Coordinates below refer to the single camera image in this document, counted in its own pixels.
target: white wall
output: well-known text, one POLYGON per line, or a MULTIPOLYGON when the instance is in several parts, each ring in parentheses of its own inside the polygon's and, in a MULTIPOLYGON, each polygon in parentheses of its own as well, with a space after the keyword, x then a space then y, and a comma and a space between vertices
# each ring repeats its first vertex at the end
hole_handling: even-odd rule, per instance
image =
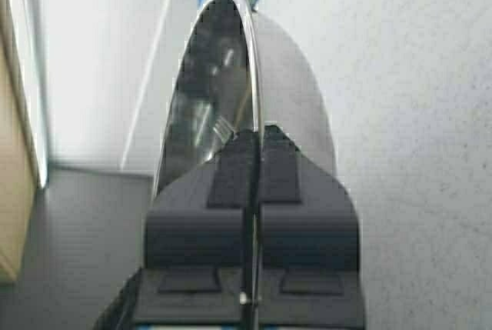
POLYGON ((492 324, 492 0, 261 0, 312 64, 369 328, 492 324))
POLYGON ((166 0, 163 5, 121 159, 121 169, 126 172, 155 172, 179 60, 197 10, 198 0, 166 0))
POLYGON ((119 170, 164 0, 39 0, 51 159, 119 170))

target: textured wall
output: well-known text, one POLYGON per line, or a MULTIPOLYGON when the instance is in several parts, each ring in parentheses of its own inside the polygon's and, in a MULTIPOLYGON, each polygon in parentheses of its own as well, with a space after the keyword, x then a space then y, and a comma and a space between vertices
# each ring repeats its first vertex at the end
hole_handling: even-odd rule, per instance
POLYGON ((372 329, 492 326, 492 0, 262 0, 312 64, 372 329))

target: gray floor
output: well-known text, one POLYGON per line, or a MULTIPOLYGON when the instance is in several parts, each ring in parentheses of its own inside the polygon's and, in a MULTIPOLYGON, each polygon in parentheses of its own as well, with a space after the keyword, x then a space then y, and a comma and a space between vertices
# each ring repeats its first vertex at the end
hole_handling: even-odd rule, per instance
POLYGON ((88 330, 141 261, 150 180, 55 169, 32 212, 0 329, 88 330))

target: beige cabinet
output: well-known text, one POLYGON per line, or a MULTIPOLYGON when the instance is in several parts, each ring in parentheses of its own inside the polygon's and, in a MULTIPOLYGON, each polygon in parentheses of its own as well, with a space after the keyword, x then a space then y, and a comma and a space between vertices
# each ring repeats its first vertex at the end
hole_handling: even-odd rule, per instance
POLYGON ((35 179, 0 46, 0 282, 12 282, 22 251, 35 194, 35 179))

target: reflective surface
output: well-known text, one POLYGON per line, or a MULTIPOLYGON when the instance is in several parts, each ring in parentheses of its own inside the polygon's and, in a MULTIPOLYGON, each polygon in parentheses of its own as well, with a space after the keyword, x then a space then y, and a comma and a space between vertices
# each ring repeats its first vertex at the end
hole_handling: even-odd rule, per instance
POLYGON ((198 20, 181 61, 157 193, 246 128, 253 129, 253 106, 241 16, 232 0, 214 0, 198 20))

